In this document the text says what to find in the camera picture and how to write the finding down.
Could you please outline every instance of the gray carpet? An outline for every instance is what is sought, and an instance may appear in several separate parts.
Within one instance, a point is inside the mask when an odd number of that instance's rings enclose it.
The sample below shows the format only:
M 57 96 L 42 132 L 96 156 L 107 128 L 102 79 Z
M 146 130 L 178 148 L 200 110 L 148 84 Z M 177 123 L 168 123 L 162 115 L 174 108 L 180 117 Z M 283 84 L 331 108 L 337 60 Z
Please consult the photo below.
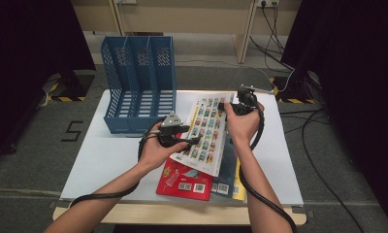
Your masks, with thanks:
M 93 117 L 101 94 L 108 88 L 102 66 L 97 66 L 96 77 L 83 102 L 50 101 L 31 117 L 16 143 L 15 154 L 0 155 L 0 188 L 30 189 L 38 192 L 20 193 L 0 190 L 0 232 L 42 232 L 51 222 L 53 208 L 49 204 L 58 199 L 87 127 Z M 267 70 L 269 77 L 283 73 Z M 251 68 L 176 67 L 178 89 L 236 88 L 236 84 L 253 84 L 270 89 L 262 73 Z M 315 110 L 321 106 L 278 104 L 279 111 Z M 293 116 L 308 117 L 309 114 Z M 367 182 L 350 162 L 348 153 L 339 141 L 338 133 L 325 113 L 306 129 L 306 143 L 317 170 L 366 232 L 388 232 L 388 220 L 377 204 Z M 71 121 L 75 134 L 66 130 Z M 284 131 L 301 127 L 305 120 L 285 116 Z M 315 174 L 305 154 L 301 128 L 287 132 L 286 140 L 297 179 L 306 203 L 308 222 L 299 232 L 359 232 L 354 221 Z M 112 232 L 113 225 L 101 224 L 95 232 Z

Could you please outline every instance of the forearm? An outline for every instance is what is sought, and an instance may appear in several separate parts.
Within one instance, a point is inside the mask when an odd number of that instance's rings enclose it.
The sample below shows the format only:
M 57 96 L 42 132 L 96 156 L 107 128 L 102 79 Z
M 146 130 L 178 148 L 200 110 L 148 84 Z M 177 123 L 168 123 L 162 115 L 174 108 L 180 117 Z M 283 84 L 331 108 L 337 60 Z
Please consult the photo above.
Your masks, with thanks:
M 136 165 L 94 193 L 114 193 L 127 190 L 146 174 L 146 168 Z M 53 222 L 46 232 L 91 232 L 119 200 L 120 198 L 110 198 L 79 202 Z
M 242 173 L 247 183 L 259 194 L 281 207 L 267 177 L 248 144 L 236 146 Z M 269 206 L 247 192 L 249 219 L 253 232 L 291 232 L 288 222 Z

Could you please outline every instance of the controller cable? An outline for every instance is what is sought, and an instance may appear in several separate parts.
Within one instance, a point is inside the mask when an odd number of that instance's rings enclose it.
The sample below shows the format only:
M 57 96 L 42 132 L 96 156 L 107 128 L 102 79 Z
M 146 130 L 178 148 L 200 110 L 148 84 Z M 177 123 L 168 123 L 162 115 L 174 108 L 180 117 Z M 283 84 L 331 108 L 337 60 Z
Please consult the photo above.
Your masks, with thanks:
M 158 122 L 160 122 L 160 121 L 163 121 L 164 119 L 165 119 L 165 117 L 161 117 L 158 121 L 156 121 L 154 124 L 152 124 L 152 126 L 147 130 L 147 132 L 145 133 L 145 135 L 144 135 L 143 138 L 141 139 L 140 144 L 139 144 L 139 154 L 138 154 L 138 159 L 137 159 L 137 161 L 140 161 L 140 158 L 141 158 L 142 153 L 143 153 L 144 145 L 146 144 L 146 140 L 150 139 L 151 137 L 155 137 L 155 136 L 148 137 L 149 130 L 150 130 L 156 123 L 158 123 Z M 93 199 L 110 199 L 110 198 L 119 198 L 119 197 L 126 196 L 126 195 L 132 193 L 134 190 L 136 190 L 136 188 L 139 186 L 139 183 L 140 183 L 140 182 L 137 182 L 136 184 L 134 184 L 132 187 L 128 188 L 127 190 L 120 191 L 120 192 L 114 192 L 114 193 L 92 193 L 92 194 L 83 195 L 83 196 L 81 196 L 81 197 L 78 197 L 76 200 L 74 200 L 74 201 L 71 203 L 70 208 L 72 208 L 73 206 L 75 206 L 75 205 L 78 204 L 79 202 L 85 201 L 85 200 L 93 200 Z
M 263 134 L 263 130 L 264 130 L 264 113 L 263 111 L 261 110 L 261 108 L 259 107 L 258 105 L 258 102 L 256 100 L 256 98 L 254 97 L 253 94 L 246 94 L 245 96 L 246 98 L 248 98 L 254 105 L 255 109 L 258 111 L 258 116 L 260 117 L 260 126 L 258 128 L 258 132 L 257 132 L 257 135 L 255 136 L 254 138 L 254 141 L 252 142 L 251 144 L 251 150 L 254 150 L 254 148 L 257 146 L 258 142 L 260 141 L 260 138 L 261 138 L 261 135 Z M 149 130 L 158 122 L 160 121 L 163 121 L 165 118 L 162 117 L 160 118 L 157 122 L 155 122 L 148 130 L 147 132 L 145 133 L 145 135 L 143 136 L 143 138 L 141 139 L 140 141 L 140 144 L 139 144 L 139 153 L 138 153 L 138 161 L 140 160 L 141 156 L 142 156 L 142 153 L 143 153 L 143 148 L 144 148 L 144 145 L 146 144 L 146 140 L 148 140 L 149 138 L 151 137 L 148 137 L 148 133 L 149 133 Z M 297 227 L 294 223 L 294 220 L 291 218 L 290 215 L 288 215 L 287 213 L 284 212 L 284 210 L 282 210 L 279 206 L 277 206 L 276 204 L 274 204 L 272 201 L 270 201 L 269 199 L 267 199 L 266 197 L 264 197 L 263 195 L 261 195 L 260 193 L 258 193 L 256 190 L 254 190 L 249 184 L 248 182 L 245 180 L 245 177 L 243 175 L 243 169 L 242 167 L 240 166 L 240 171 L 239 171 L 239 175 L 240 175 L 240 181 L 242 182 L 242 185 L 244 186 L 244 188 L 251 194 L 253 195 L 255 198 L 257 198 L 259 201 L 261 201 L 262 203 L 266 204 L 267 206 L 269 206 L 271 209 L 273 209 L 274 211 L 276 211 L 279 215 L 281 215 L 282 217 L 285 218 L 285 220 L 288 221 L 288 223 L 290 224 L 291 226 L 291 229 L 293 232 L 297 232 Z M 132 193 L 139 185 L 140 182 L 137 182 L 136 184 L 134 184 L 132 187 L 130 187 L 129 189 L 127 190 L 124 190 L 124 191 L 121 191 L 121 192 L 115 192 L 115 193 L 92 193 L 92 194 L 87 194 L 87 195 L 83 195 L 83 196 L 80 196 L 78 197 L 77 199 L 75 199 L 71 205 L 70 205 L 70 208 L 72 208 L 73 206 L 75 206 L 76 204 L 78 204 L 79 202 L 81 201 L 85 201 L 85 200 L 92 200 L 92 199 L 109 199 L 109 198 L 119 198 L 119 197 L 123 197 L 123 196 L 126 196 L 130 193 Z
M 255 109 L 258 111 L 258 116 L 260 117 L 260 126 L 258 128 L 257 135 L 255 136 L 254 141 L 252 142 L 252 144 L 250 146 L 251 150 L 254 150 L 254 148 L 257 146 L 258 142 L 260 141 L 261 135 L 263 134 L 263 130 L 264 130 L 264 113 L 261 110 L 260 106 L 258 105 L 258 102 L 257 102 L 256 98 L 254 97 L 254 95 L 252 95 L 252 94 L 248 95 L 247 94 L 246 98 L 248 98 L 253 103 Z M 290 215 L 288 215 L 286 212 L 284 212 L 284 210 L 282 210 L 282 208 L 277 206 L 275 203 L 273 203 L 272 201 L 270 201 L 269 199 L 267 199 L 266 197 L 264 197 L 263 195 L 258 193 L 256 190 L 254 190 L 254 188 L 252 188 L 248 184 L 248 182 L 245 180 L 245 177 L 243 175 L 242 166 L 240 166 L 239 175 L 240 175 L 240 181 L 242 182 L 242 185 L 244 186 L 244 188 L 247 190 L 248 193 L 250 193 L 255 198 L 257 198 L 257 200 L 259 200 L 262 203 L 264 203 L 267 206 L 269 206 L 271 209 L 273 209 L 279 215 L 281 215 L 290 224 L 291 230 L 293 232 L 297 232 L 297 226 L 296 226 L 294 220 L 291 218 Z

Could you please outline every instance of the white tabletop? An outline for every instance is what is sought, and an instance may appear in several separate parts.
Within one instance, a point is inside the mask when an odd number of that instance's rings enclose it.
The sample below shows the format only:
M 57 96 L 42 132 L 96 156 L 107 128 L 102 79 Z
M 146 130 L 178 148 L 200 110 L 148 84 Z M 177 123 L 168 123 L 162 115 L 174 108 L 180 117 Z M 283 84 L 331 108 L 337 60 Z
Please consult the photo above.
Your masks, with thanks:
M 176 114 L 186 120 L 192 103 L 202 93 L 209 91 L 178 91 Z M 265 107 L 265 128 L 259 144 L 254 149 L 261 167 L 273 186 L 283 206 L 303 206 L 303 198 L 297 183 L 293 165 L 282 128 L 275 97 L 257 94 Z M 61 199 L 74 200 L 89 194 L 124 173 L 137 163 L 139 138 L 127 138 L 111 134 L 104 115 L 110 102 L 110 92 L 104 91 L 93 120 L 82 143 L 79 155 L 64 186 Z M 178 203 L 239 205 L 238 201 L 212 195 L 209 202 L 157 195 L 155 189 L 163 167 L 153 170 L 141 181 L 139 187 L 122 198 L 130 203 Z

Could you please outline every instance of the white table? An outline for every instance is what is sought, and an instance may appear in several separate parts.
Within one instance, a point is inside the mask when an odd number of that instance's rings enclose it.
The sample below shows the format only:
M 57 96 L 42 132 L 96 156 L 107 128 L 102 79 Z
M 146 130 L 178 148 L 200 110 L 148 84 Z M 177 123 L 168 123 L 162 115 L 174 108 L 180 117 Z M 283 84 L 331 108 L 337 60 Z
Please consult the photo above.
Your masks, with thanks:
M 182 120 L 187 119 L 192 103 L 197 95 L 202 93 L 212 92 L 178 91 L 176 113 Z M 257 94 L 257 98 L 265 106 L 265 129 L 258 146 L 254 149 L 254 154 L 285 211 L 297 224 L 303 224 L 307 220 L 306 215 L 293 214 L 291 209 L 303 207 L 304 203 L 285 142 L 275 97 Z M 140 139 L 111 134 L 104 122 L 103 117 L 109 102 L 110 92 L 106 90 L 64 186 L 62 200 L 72 201 L 91 193 L 137 163 Z M 160 167 L 144 177 L 133 193 L 121 199 L 121 203 L 126 204 L 118 204 L 103 222 L 249 224 L 246 203 L 243 202 L 216 195 L 212 195 L 209 202 L 157 195 L 155 189 L 162 170 L 163 167 Z M 58 217 L 65 210 L 56 208 L 53 217 Z M 156 212 L 166 212 L 168 216 L 157 215 Z

